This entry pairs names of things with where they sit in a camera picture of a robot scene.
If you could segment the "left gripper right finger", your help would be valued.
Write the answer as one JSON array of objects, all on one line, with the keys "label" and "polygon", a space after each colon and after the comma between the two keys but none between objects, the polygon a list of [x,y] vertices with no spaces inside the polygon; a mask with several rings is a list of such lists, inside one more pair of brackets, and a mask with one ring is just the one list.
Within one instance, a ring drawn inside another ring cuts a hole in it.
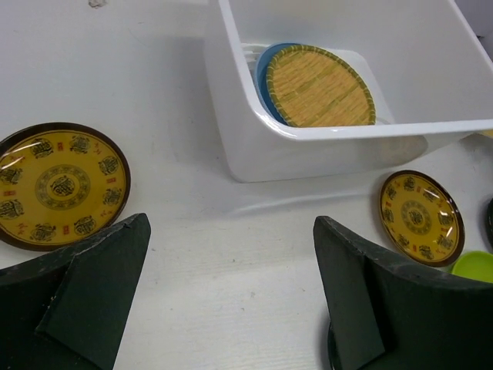
[{"label": "left gripper right finger", "polygon": [[374,244],[334,219],[314,247],[338,369],[490,369],[492,286]]}]

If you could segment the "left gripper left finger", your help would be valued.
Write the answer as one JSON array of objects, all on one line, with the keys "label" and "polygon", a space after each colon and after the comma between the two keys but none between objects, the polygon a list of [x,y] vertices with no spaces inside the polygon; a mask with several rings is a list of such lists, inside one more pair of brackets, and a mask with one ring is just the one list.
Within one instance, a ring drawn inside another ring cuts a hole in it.
[{"label": "left gripper left finger", "polygon": [[113,368],[148,251],[134,214],[1,270],[3,369]]}]

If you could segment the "round bamboo woven plate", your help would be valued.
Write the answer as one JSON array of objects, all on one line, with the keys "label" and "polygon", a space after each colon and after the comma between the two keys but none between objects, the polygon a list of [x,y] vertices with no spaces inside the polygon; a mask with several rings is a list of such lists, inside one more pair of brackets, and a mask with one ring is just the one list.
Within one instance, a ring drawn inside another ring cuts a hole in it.
[{"label": "round bamboo woven plate", "polygon": [[372,126],[376,106],[360,75],[325,49],[296,44],[277,52],[267,67],[270,100],[288,126]]}]

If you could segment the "blue plate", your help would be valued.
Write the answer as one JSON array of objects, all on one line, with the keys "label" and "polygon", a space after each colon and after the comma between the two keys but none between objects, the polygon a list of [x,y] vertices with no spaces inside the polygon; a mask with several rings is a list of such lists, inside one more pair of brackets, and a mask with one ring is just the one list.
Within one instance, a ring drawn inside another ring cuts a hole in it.
[{"label": "blue plate", "polygon": [[260,103],[267,113],[278,123],[287,125],[284,118],[277,112],[267,88],[267,67],[271,59],[282,49],[294,45],[293,42],[280,42],[265,48],[256,61],[253,72],[253,82],[259,97]]}]

